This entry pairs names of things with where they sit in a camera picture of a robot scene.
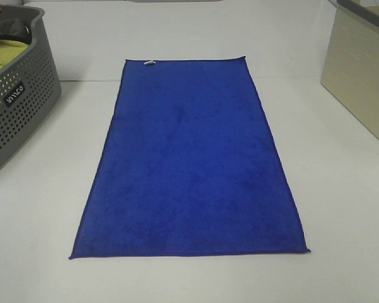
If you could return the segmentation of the grey perforated plastic basket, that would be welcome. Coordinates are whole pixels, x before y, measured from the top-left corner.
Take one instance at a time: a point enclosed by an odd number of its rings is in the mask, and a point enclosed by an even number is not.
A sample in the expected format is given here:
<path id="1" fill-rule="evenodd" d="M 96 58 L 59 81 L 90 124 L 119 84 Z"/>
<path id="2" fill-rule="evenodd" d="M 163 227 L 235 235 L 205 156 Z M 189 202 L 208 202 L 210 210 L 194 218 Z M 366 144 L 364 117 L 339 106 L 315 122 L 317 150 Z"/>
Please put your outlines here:
<path id="1" fill-rule="evenodd" d="M 33 135 L 61 96 L 44 10 L 0 4 L 0 21 L 23 20 L 30 46 L 0 69 L 0 169 Z"/>

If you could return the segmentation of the blue microfiber towel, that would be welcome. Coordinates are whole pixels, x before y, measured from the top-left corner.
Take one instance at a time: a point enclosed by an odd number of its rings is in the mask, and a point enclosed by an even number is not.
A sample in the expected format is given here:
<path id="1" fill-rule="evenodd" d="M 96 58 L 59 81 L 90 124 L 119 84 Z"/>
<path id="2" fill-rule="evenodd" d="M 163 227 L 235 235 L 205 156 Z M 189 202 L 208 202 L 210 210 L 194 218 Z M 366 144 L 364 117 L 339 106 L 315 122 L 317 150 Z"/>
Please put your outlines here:
<path id="1" fill-rule="evenodd" d="M 127 60 L 71 258 L 307 252 L 246 59 Z"/>

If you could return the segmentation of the yellow-green towel in basket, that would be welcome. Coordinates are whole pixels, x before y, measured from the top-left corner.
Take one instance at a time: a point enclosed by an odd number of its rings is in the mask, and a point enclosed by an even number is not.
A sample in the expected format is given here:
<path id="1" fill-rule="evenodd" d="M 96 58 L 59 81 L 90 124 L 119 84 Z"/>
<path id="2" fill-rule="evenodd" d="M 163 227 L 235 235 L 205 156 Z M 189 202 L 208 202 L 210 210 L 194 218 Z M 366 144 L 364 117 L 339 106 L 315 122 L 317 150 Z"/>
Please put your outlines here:
<path id="1" fill-rule="evenodd" d="M 0 69 L 9 64 L 29 47 L 28 44 L 15 40 L 0 40 Z"/>

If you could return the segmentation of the beige storage box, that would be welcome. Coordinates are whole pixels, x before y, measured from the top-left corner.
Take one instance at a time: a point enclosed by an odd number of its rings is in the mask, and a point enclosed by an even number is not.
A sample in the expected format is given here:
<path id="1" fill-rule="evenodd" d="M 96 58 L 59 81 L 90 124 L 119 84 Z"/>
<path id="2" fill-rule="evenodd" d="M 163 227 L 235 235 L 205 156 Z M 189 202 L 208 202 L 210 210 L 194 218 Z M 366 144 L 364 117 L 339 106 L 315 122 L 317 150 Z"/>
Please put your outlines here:
<path id="1" fill-rule="evenodd" d="M 337 1 L 321 84 L 379 140 L 379 1 Z"/>

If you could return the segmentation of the black cloth in basket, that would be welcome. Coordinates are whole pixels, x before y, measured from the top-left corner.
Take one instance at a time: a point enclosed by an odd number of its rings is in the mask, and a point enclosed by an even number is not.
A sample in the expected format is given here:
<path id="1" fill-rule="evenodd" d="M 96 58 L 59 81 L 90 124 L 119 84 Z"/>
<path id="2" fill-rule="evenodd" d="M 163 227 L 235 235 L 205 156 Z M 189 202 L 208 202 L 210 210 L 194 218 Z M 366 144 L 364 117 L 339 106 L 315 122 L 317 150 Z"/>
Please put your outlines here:
<path id="1" fill-rule="evenodd" d="M 0 21 L 0 40 L 10 40 L 30 44 L 32 34 L 27 24 L 21 19 Z"/>

